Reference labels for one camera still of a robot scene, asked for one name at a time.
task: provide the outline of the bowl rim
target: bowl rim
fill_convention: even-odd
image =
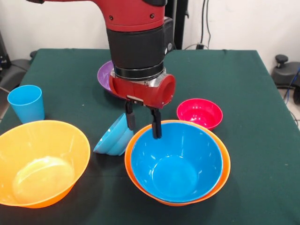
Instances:
[[[214,103],[214,102],[212,102],[212,101],[210,101],[210,100],[204,99],[204,98],[190,98],[190,99],[187,99],[187,100],[184,100],[183,102],[181,102],[181,103],[178,105],[177,109],[176,109],[177,118],[178,118],[179,120],[183,120],[183,119],[179,116],[179,112],[178,112],[178,111],[179,111],[179,108],[180,108],[184,103],[189,102],[189,101],[192,101],[192,100],[200,100],[200,101],[209,102],[209,103],[211,103],[212,105],[216,106],[217,109],[219,110],[219,112],[221,112],[221,119],[220,119],[220,121],[219,121],[218,123],[216,123],[215,125],[211,126],[211,127],[207,127],[208,130],[213,130],[214,128],[216,128],[217,126],[220,125],[220,123],[221,123],[222,120],[223,120],[223,111],[222,111],[222,109],[221,109],[220,106],[218,106],[216,103]]]
[[[72,188],[73,185],[83,175],[83,173],[85,172],[85,170],[86,170],[86,168],[87,168],[87,166],[89,164],[89,161],[90,161],[90,143],[89,143],[88,138],[86,137],[86,135],[79,128],[77,128],[74,125],[69,124],[67,122],[63,122],[63,121],[59,121],[59,120],[39,120],[39,121],[30,122],[30,123],[25,123],[25,124],[19,125],[17,127],[14,127],[12,129],[8,130],[7,132],[3,133],[2,135],[0,135],[0,140],[1,140],[1,138],[9,135],[11,132],[19,129],[20,127],[31,126],[32,124],[36,124],[36,123],[49,123],[49,124],[50,123],[57,123],[57,124],[66,125],[68,127],[74,128],[74,130],[79,131],[80,135],[83,137],[83,139],[85,141],[85,144],[87,144],[87,147],[88,147],[88,157],[87,157],[87,160],[85,162],[84,170],[82,172],[78,173],[77,176],[75,176],[74,181],[67,188],[65,188],[64,190],[58,192],[56,195],[51,196],[51,197],[49,197],[47,199],[44,199],[44,200],[41,200],[41,201],[38,201],[38,202],[26,203],[26,204],[11,204],[11,203],[0,201],[0,204],[2,204],[2,205],[17,206],[17,207],[29,207],[29,206],[33,206],[33,205],[38,205],[38,204],[41,204],[41,203],[45,203],[45,202],[47,202],[47,201],[49,201],[51,199],[54,199],[54,198],[58,197],[59,195],[63,194],[64,192],[68,191],[70,188]]]
[[[209,135],[211,135],[213,137],[214,140],[217,140],[217,142],[219,143],[218,146],[220,146],[220,148],[223,149],[222,153],[222,160],[224,160],[224,157],[223,155],[225,156],[225,158],[227,159],[227,164],[228,164],[228,167],[227,167],[227,170],[226,172],[222,171],[222,174],[221,174],[221,179],[219,179],[219,181],[217,182],[217,185],[205,196],[199,198],[199,199],[196,199],[196,200],[193,200],[193,201],[190,201],[190,202],[182,202],[182,203],[175,203],[175,202],[167,202],[167,201],[164,201],[164,200],[161,200],[159,198],[156,198],[155,196],[151,195],[150,193],[148,193],[145,189],[143,189],[143,187],[137,182],[137,180],[135,179],[134,177],[134,174],[133,174],[133,171],[132,171],[132,168],[131,168],[131,152],[133,150],[133,147],[134,147],[134,144],[136,142],[136,140],[144,133],[146,132],[147,130],[149,130],[151,128],[151,124],[150,125],[147,125],[145,126],[144,128],[142,128],[141,130],[139,130],[134,136],[133,138],[130,140],[130,142],[128,143],[127,145],[127,148],[126,148],[126,151],[125,151],[125,157],[124,157],[124,161],[125,161],[125,169],[127,171],[127,174],[129,176],[129,178],[131,179],[131,181],[133,182],[133,184],[138,188],[140,189],[140,191],[142,191],[144,194],[148,195],[149,197],[157,200],[158,202],[162,203],[162,204],[166,204],[166,205],[169,205],[169,206],[185,206],[185,205],[189,205],[189,204],[193,204],[193,203],[198,203],[198,202],[202,202],[208,198],[211,198],[213,195],[215,195],[216,193],[218,193],[222,188],[223,186],[225,185],[225,183],[227,182],[228,178],[229,178],[229,175],[230,175],[230,170],[231,170],[231,161],[230,161],[230,155],[229,155],[229,152],[226,148],[226,146],[224,145],[224,143],[220,140],[219,137],[217,137],[213,132],[211,132],[210,130],[208,130],[207,128],[205,127],[202,127],[198,124],[195,124],[195,123],[192,123],[192,122],[188,122],[188,121],[184,121],[184,120],[164,120],[162,121],[162,123],[172,123],[172,122],[182,122],[182,123],[187,123],[187,124],[191,124],[193,126],[196,126],[196,127],[199,127],[201,130],[204,130],[206,131]]]

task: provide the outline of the plastic cup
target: plastic cup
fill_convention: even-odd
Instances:
[[[45,119],[42,90],[35,85],[24,85],[10,92],[8,102],[22,123]]]

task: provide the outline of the plastic bowl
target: plastic bowl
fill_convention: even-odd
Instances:
[[[172,122],[176,122],[177,120],[166,120],[166,121],[162,121],[162,123],[172,123]],[[193,124],[191,122],[187,122],[187,121],[181,121],[182,123],[186,123],[186,124]],[[204,201],[210,197],[212,197],[213,195],[215,195],[227,182],[229,174],[230,174],[230,168],[231,168],[231,163],[230,163],[230,157],[229,157],[229,153],[227,151],[227,148],[225,147],[225,145],[222,143],[222,141],[211,131],[209,131],[208,129],[201,127],[197,124],[193,124],[194,126],[197,126],[198,128],[200,128],[201,130],[207,132],[217,143],[217,145],[219,146],[220,150],[221,150],[221,154],[222,154],[222,160],[223,160],[223,171],[222,171],[222,175],[220,180],[218,181],[217,185],[212,189],[211,192],[209,192],[207,195],[205,195],[202,198],[196,199],[194,201],[190,201],[190,202],[185,202],[185,203],[172,203],[172,202],[166,202],[163,201],[161,199],[156,198],[155,196],[151,195],[150,193],[148,193],[136,180],[133,171],[132,171],[132,167],[131,167],[131,153],[133,150],[133,147],[136,143],[136,141],[139,139],[139,137],[145,133],[146,131],[151,129],[151,125],[148,125],[146,127],[144,127],[143,129],[141,129],[140,131],[138,131],[134,137],[130,140],[126,152],[125,152],[125,168],[126,171],[129,175],[129,178],[131,179],[131,181],[134,183],[134,185],[140,189],[144,194],[148,195],[149,197],[157,200],[158,202],[165,204],[165,205],[169,205],[169,206],[185,206],[185,205],[189,205],[189,204],[193,204],[193,203],[198,203],[201,201]]]
[[[177,117],[179,120],[193,122],[213,130],[221,123],[223,112],[217,104],[209,100],[193,98],[178,106]]]
[[[85,171],[90,144],[78,128],[43,120],[0,136],[0,204],[42,208],[65,197]]]
[[[131,153],[137,181],[155,197],[185,203],[208,194],[221,177],[223,162],[216,142],[193,124],[162,124],[163,137],[143,133]]]
[[[94,152],[110,156],[120,156],[133,137],[133,131],[127,126],[126,115],[123,113],[106,131],[94,148]]]

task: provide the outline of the table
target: table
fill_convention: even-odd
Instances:
[[[106,93],[97,71],[108,50],[43,49],[22,84],[42,88],[46,118],[80,128],[93,149],[124,112],[123,100]],[[44,209],[0,206],[0,224],[60,225],[288,225],[300,223],[300,133],[256,51],[174,51],[165,59],[177,79],[162,119],[176,119],[188,98],[217,103],[224,120],[214,132],[231,156],[231,175],[212,198],[170,207],[139,191],[127,176],[123,156],[92,154],[72,191]],[[150,111],[135,109],[137,127]],[[0,134],[19,125],[9,108]]]

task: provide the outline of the light blue bowl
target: light blue bowl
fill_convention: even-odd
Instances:
[[[131,166],[135,178],[151,195],[171,203],[186,203],[208,194],[223,170],[221,151],[207,133],[180,123],[162,124],[163,136],[152,129],[136,141]]]
[[[18,87],[9,93],[7,100],[22,123],[45,119],[43,94],[38,86]]]
[[[126,115],[123,113],[106,131],[94,148],[94,152],[110,156],[120,156],[133,137],[133,131],[127,126]]]

